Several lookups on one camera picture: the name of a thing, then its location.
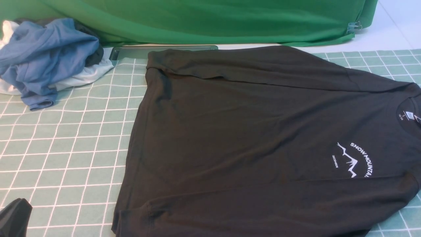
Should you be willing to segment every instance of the green backdrop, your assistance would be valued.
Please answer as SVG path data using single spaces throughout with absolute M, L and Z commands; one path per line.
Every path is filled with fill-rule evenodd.
M 0 18 L 71 17 L 105 45 L 283 43 L 314 46 L 368 27 L 377 0 L 0 0 Z

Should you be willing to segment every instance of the black long-sleeve shirt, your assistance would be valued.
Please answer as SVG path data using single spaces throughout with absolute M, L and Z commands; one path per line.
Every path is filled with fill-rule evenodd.
M 118 237 L 356 237 L 421 182 L 421 89 L 285 46 L 149 54 Z

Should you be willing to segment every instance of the size tag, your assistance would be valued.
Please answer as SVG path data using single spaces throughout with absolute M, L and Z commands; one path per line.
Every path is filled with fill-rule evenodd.
M 406 116 L 408 117 L 408 119 L 412 119 L 412 120 L 415 120 L 415 118 L 414 118 L 414 113 L 412 113 L 412 112 L 405 112 L 405 114 L 406 114 Z

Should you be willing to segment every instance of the blue fabric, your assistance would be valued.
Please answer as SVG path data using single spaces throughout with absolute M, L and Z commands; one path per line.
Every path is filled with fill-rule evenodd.
M 73 19 L 57 19 L 45 28 L 23 22 L 0 50 L 0 75 L 22 93 L 30 110 L 46 108 L 57 98 L 48 86 L 80 73 L 98 47 L 98 38 L 76 30 Z

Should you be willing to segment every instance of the green grid mat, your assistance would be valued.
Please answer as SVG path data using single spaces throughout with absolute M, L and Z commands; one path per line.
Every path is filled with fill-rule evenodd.
M 315 54 L 354 69 L 421 84 L 421 50 Z M 113 237 L 112 212 L 128 141 L 146 91 L 146 60 L 123 59 L 97 82 L 30 112 L 0 94 L 0 206 L 33 205 L 28 237 Z M 369 237 L 421 237 L 421 194 Z

